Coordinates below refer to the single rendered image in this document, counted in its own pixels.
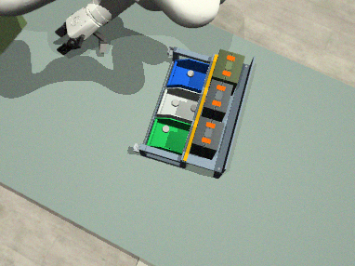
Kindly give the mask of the grey metal bin rack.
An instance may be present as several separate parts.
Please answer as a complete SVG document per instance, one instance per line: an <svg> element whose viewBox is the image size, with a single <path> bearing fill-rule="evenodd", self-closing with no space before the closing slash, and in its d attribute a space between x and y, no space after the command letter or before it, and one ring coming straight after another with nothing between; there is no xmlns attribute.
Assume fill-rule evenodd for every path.
<svg viewBox="0 0 355 266"><path fill-rule="evenodd" d="M142 156L145 156L145 157L157 160L157 161L161 161L161 162L173 165L173 166L186 168L185 164L191 164L194 166L199 166L199 167L202 167L202 168L205 168L208 170L212 170L212 171L215 171L213 178L219 179L221 177L221 175L227 169L227 165L228 165L228 162L230 159L230 152L231 152L232 144L233 144L236 130L237 130L237 126L238 126L238 123L240 120L240 116L241 116L241 112L242 112L242 108L243 108L243 102L245 99L246 91L248 88L249 80L251 77L251 73L253 70L253 66L254 66L254 62L255 62L256 57L253 57L250 65L245 64L245 63L243 64L237 87L235 88L233 95L230 95L229 105L228 105L226 114L222 120L222 123L225 123L225 124L224 124L223 130L222 130L222 134L221 134L221 138L220 138L218 147L217 147L217 152L214 155L213 159L210 160L210 159L207 159L207 158L195 155L195 154L191 154L189 152L187 161L185 162L185 161L183 161L184 155L187 150L187 146L188 146L188 143L189 143L189 140L191 137L193 125L194 125L196 115L197 115L199 107L200 107L200 103L201 103L201 100L203 97L205 85L206 85L206 82L207 82L207 79L208 79L208 76L209 76L209 73L210 73L210 70L212 67L212 63L213 63L215 54L213 53L212 57L209 57L209 56L199 54L196 52L192 52L192 51L182 49L179 47L169 47L167 50L167 55L173 56L173 61L171 63L168 75L166 77L164 87L163 87L161 96L159 98L154 116L151 120L151 125L149 128L147 137L145 139L144 144L137 145L135 143L133 151L136 153L140 153L140 155L142 155ZM204 85L202 88L202 92L201 92L200 98L199 98L197 106L196 106L196 110L195 110L195 113L194 113L194 116L193 116L193 119L191 122L190 131L189 131L188 137L186 139L186 143L185 143L185 147L184 147L182 155L170 153L170 152L160 150L160 149L146 145L149 135L151 133L151 129L152 129L156 114L158 112L163 94L164 94L164 89L166 88L166 85L167 85L169 76L172 72L175 60L184 60L184 59L181 59L179 56L186 57L186 58L193 59L193 60L202 61L205 63L209 63L206 77L204 79ZM252 62L253 62L253 64L252 64ZM250 71L250 68L251 68L251 71ZM248 75L249 75L249 78L248 78ZM246 82L247 82L247 84L246 84ZM245 90L245 92L244 92L244 90ZM242 106L241 106L241 104L242 104ZM238 120L237 120L237 117L238 117ZM236 125L236 127L235 127L235 125ZM234 134L233 134L233 132L234 132ZM232 139L232 141L231 141L231 139ZM228 153L229 153L229 155L228 155ZM226 162L226 160L227 160L227 162ZM224 167L225 167L225 169L224 169Z"/></svg>

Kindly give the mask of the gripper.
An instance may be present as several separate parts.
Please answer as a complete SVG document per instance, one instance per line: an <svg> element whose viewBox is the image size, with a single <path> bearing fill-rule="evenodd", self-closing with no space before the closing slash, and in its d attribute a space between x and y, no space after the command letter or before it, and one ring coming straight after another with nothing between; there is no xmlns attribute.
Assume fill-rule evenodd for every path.
<svg viewBox="0 0 355 266"><path fill-rule="evenodd" d="M80 48L83 42L90 35L92 35L99 28L99 26L102 26L91 16L88 6L83 7L72 14L68 19L66 19L66 22L64 22L63 25L55 31L59 37L63 37L67 33L70 37L67 44L64 43L62 46L57 48L57 51L62 55L65 55L70 50ZM71 44L72 41L74 41L73 44Z"/></svg>

